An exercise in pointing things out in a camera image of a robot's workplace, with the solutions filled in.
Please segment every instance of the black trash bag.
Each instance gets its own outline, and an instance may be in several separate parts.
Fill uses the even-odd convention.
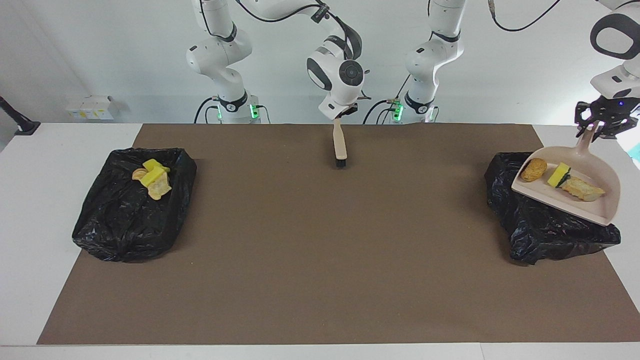
[[[620,244],[614,225],[600,226],[511,190],[531,154],[500,152],[484,174],[489,207],[509,233],[511,258],[534,265],[540,259],[568,259]]]
[[[161,200],[131,174],[156,159],[169,167],[172,190]],[[197,166],[184,149],[113,151],[93,182],[73,232],[76,245],[103,261],[155,258],[173,246],[191,200]]]

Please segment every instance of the cable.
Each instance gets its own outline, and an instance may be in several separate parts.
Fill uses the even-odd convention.
[[[347,27],[346,24],[337,16],[335,16],[332,12],[328,12],[329,16],[331,16],[337,23],[338,25],[340,25],[340,27],[342,28],[342,31],[344,31],[344,49],[342,50],[342,53],[344,55],[344,59],[347,60],[347,48],[349,47],[349,35],[347,35]]]
[[[626,3],[624,3],[624,4],[622,4],[622,5],[618,5],[618,7],[616,8],[616,10],[617,10],[617,9],[619,9],[619,8],[621,8],[622,6],[629,5],[629,4],[631,4],[631,3],[640,3],[640,0],[630,0],[630,1],[627,1]]]
[[[371,115],[371,113],[373,112],[373,109],[375,109],[379,105],[382,105],[382,104],[384,104],[386,102],[387,102],[387,100],[380,100],[380,101],[376,102],[373,106],[371,106],[371,109],[369,109],[369,111],[367,112],[367,115],[365,115],[365,117],[364,117],[364,121],[362,121],[362,125],[366,125],[367,119],[369,118],[369,115]]]
[[[271,123],[271,117],[269,116],[269,109],[267,109],[266,106],[264,105],[256,105],[255,107],[256,109],[264,109],[264,111],[266,111],[267,113],[267,121],[269,122],[269,124]]]
[[[200,112],[202,111],[202,108],[204,108],[204,106],[209,101],[213,101],[213,98],[212,97],[208,97],[205,101],[202,102],[202,104],[200,104],[200,107],[198,108],[198,111],[196,111],[196,117],[193,119],[193,123],[194,124],[198,123],[198,116],[200,116]]]
[[[240,5],[242,7],[242,9],[244,9],[247,12],[247,14],[251,15],[254,19],[257,19],[257,20],[262,21],[262,22],[280,22],[280,21],[286,20],[286,19],[292,17],[293,15],[296,15],[297,13],[300,13],[300,12],[306,10],[306,9],[309,9],[309,8],[322,8],[322,5],[320,5],[320,2],[317,1],[318,2],[317,4],[309,4],[309,5],[303,6],[303,7],[299,8],[299,9],[297,9],[296,11],[290,13],[289,15],[285,15],[285,16],[279,18],[279,19],[263,19],[262,17],[259,17],[258,15],[255,15],[254,13],[252,13],[251,10],[249,10],[242,3],[241,0],[236,0],[236,2],[238,3],[238,5]],[[342,30],[344,31],[344,49],[342,50],[342,52],[344,53],[344,59],[347,60],[347,52],[346,52],[346,50],[347,50],[349,38],[348,38],[348,35],[347,35],[348,32],[347,32],[347,29],[346,29],[346,24],[339,17],[335,16],[332,12],[328,12],[327,14],[329,14],[329,16],[331,16],[338,23],[338,25],[340,25],[340,28],[342,28]]]
[[[410,79],[410,78],[411,78],[411,74],[409,74],[409,75],[407,75],[407,76],[406,76],[406,79],[404,79],[404,83],[402,83],[402,86],[400,86],[400,90],[398,90],[398,93],[396,94],[396,99],[399,99],[399,98],[400,98],[400,93],[402,93],[402,90],[404,89],[404,87],[406,86],[406,83],[409,81],[409,79]],[[387,109],[387,110],[392,110],[392,109],[393,109],[393,107],[394,107],[394,105],[393,105],[393,104],[391,104],[391,105],[389,105],[389,109]],[[389,113],[387,113],[387,114],[385,115],[385,119],[384,119],[384,120],[382,120],[382,123],[383,123],[383,124],[385,123],[385,121],[387,121],[387,115],[389,115]]]
[[[505,28],[504,26],[500,25],[500,23],[498,22],[498,20],[495,18],[495,3],[493,2],[493,0],[489,0],[489,11],[491,12],[491,18],[493,18],[493,22],[498,25],[498,28],[503,29],[504,31],[508,31],[511,33],[515,33],[517,31],[522,31],[524,29],[527,29],[529,26],[532,26],[533,24],[537,23],[540,19],[542,19],[548,12],[550,12],[553,8],[556,7],[556,5],[558,5],[558,3],[561,0],[556,0],[553,5],[549,6],[549,8],[542,13],[542,15],[540,15],[536,20],[533,20],[529,25],[523,26],[519,29],[509,29],[509,28]]]
[[[207,116],[209,114],[209,110],[211,110],[211,109],[216,109],[217,110],[218,107],[214,105],[214,106],[210,106],[207,109],[205,109],[205,111],[204,111],[204,122],[207,123],[207,124],[209,123],[209,119],[208,119]]]
[[[396,94],[396,99],[400,96],[400,93],[402,92],[402,90],[404,89],[404,86],[406,85],[407,81],[409,81],[410,78],[411,78],[411,74],[407,75],[406,79],[404,79],[404,83],[402,83],[402,86],[400,86],[400,90],[398,90],[398,93]]]
[[[209,35],[214,37],[215,35],[212,34],[211,30],[209,29],[209,24],[207,23],[207,17],[204,15],[204,5],[202,4],[202,0],[200,0],[200,11],[202,13],[202,18],[204,19],[204,26],[207,28],[207,32],[209,33]]]
[[[382,116],[382,114],[383,114],[383,113],[385,113],[385,112],[390,113],[390,112],[392,112],[392,111],[393,111],[393,110],[390,110],[390,109],[382,109],[382,111],[378,114],[378,118],[376,119],[376,125],[378,125],[378,124],[380,123],[380,117]]]
[[[283,21],[283,20],[286,20],[286,19],[292,17],[293,15],[296,15],[297,13],[300,13],[303,10],[306,10],[306,9],[309,9],[309,8],[320,8],[321,7],[319,4],[309,4],[309,5],[306,5],[306,6],[303,6],[303,7],[299,8],[299,9],[297,9],[296,11],[290,13],[289,15],[286,15],[286,16],[281,17],[279,19],[273,19],[272,20],[272,19],[263,19],[263,18],[255,15],[254,13],[251,12],[251,10],[247,9],[247,7],[240,0],[236,0],[236,2],[238,3],[238,5],[242,6],[242,8],[249,15],[251,15],[254,19],[260,20],[262,22],[280,22],[280,21]]]
[[[364,93],[364,90],[360,90],[360,93],[362,93],[362,100],[373,100],[370,96],[367,96],[367,94]]]
[[[436,113],[436,116],[433,118],[432,122],[436,122],[438,120],[438,115],[440,114],[440,108],[438,106],[435,106],[433,108],[433,111],[436,111],[436,110],[438,110],[438,112]]]

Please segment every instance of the brush handle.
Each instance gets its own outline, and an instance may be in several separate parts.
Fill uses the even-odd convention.
[[[344,133],[340,126],[340,118],[333,120],[333,148],[336,160],[347,159],[347,145],[344,142]]]

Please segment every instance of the white table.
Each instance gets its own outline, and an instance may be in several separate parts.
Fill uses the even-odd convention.
[[[86,191],[114,149],[140,124],[42,124],[0,152],[0,359],[633,359],[640,343],[399,344],[282,346],[35,346],[73,267],[71,242]],[[535,126],[545,146],[575,144],[575,128]],[[640,308],[640,172],[613,141],[592,151],[620,176],[614,219],[623,243],[606,253]]]

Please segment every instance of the white wall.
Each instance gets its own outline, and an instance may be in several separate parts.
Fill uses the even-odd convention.
[[[13,127],[13,122],[4,113],[0,113],[0,151],[4,149],[6,144],[13,138],[13,133],[16,128]]]
[[[429,36],[427,0],[329,2],[364,39],[360,61],[372,70],[365,92],[394,96],[406,76],[404,53]],[[496,2],[499,19],[516,27],[551,0]],[[305,71],[323,30],[304,16],[263,24],[234,0],[229,6],[254,44],[234,68],[274,122],[325,122],[316,109],[324,93]],[[438,121],[571,124],[575,103],[597,96],[589,80],[619,64],[589,43],[591,27],[606,13],[594,0],[564,0],[514,34],[495,27],[486,1],[470,0],[466,52],[441,71]],[[121,121],[190,122],[202,99],[216,92],[186,65],[186,49],[206,36],[190,0],[4,0],[0,27],[0,94],[38,120],[66,121],[66,97],[94,94],[112,95],[122,106]]]

